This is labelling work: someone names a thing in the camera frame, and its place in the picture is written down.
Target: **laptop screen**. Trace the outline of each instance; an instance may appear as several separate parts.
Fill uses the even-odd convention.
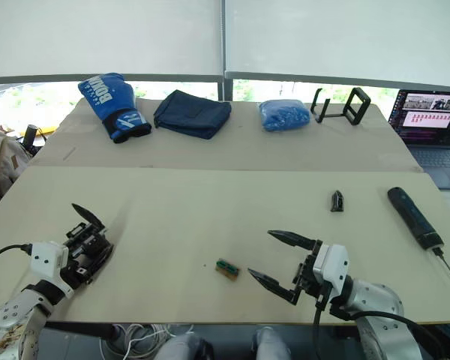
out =
[[[400,90],[388,123],[407,145],[450,147],[450,92]]]

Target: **tabletop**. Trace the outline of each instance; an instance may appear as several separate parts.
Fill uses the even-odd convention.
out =
[[[64,242],[82,219],[78,203],[108,227],[115,244],[89,286],[51,320],[138,323],[312,323],[314,299],[297,306],[263,289],[246,271],[291,288],[308,254],[266,231],[289,230],[345,245],[349,275],[390,286],[405,315],[450,322],[450,274],[424,252],[387,199],[401,186],[442,236],[450,264],[450,208],[430,178],[405,172],[270,172],[31,166],[0,202],[0,248]],[[343,213],[330,212],[335,190]],[[236,282],[215,271],[224,258]],[[0,256],[0,303],[37,279],[21,251]],[[324,314],[324,323],[341,320]]]
[[[136,99],[153,123],[159,100]],[[339,113],[343,105],[332,104]],[[229,120],[210,140],[154,128],[115,144],[82,99],[49,137],[31,165],[161,167],[198,170],[308,170],[421,172],[407,147],[371,105],[357,126],[345,118],[313,119],[298,130],[263,130],[257,103],[232,102]]]

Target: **blue plastic bag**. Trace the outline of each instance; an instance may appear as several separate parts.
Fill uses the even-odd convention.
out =
[[[259,109],[262,126],[267,131],[297,129],[310,122],[310,112],[298,100],[268,100]]]

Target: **laptop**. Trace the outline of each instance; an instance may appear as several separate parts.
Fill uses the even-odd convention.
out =
[[[388,123],[440,189],[450,189],[450,92],[400,90]]]

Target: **small black object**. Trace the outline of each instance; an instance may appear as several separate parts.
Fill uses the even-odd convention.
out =
[[[348,97],[348,100],[345,103],[345,106],[343,107],[343,111],[340,114],[328,114],[326,115],[327,107],[329,107],[330,99],[326,99],[325,103],[323,104],[322,112],[318,115],[314,112],[315,106],[317,105],[317,98],[318,94],[322,91],[322,88],[318,88],[315,92],[315,96],[313,97],[313,103],[310,108],[311,113],[313,114],[316,122],[320,123],[323,121],[323,118],[337,118],[340,116],[345,116],[349,123],[352,125],[358,125],[360,124],[360,121],[363,118],[363,115],[367,111],[368,107],[370,106],[370,98],[367,94],[365,94],[365,91],[363,91],[361,88],[353,88],[352,92],[350,92],[350,96]],[[352,99],[354,96],[357,96],[358,99],[361,101],[361,106],[358,109],[358,111],[355,111],[352,108]]]
[[[344,196],[340,191],[335,191],[331,195],[331,212],[342,212],[344,210]]]
[[[22,145],[26,150],[30,150],[33,147],[33,142],[37,136],[38,127],[35,125],[29,125],[23,137]]]
[[[428,250],[443,246],[443,240],[418,210],[404,189],[393,187],[387,194],[391,204],[405,221],[405,224],[422,249]]]

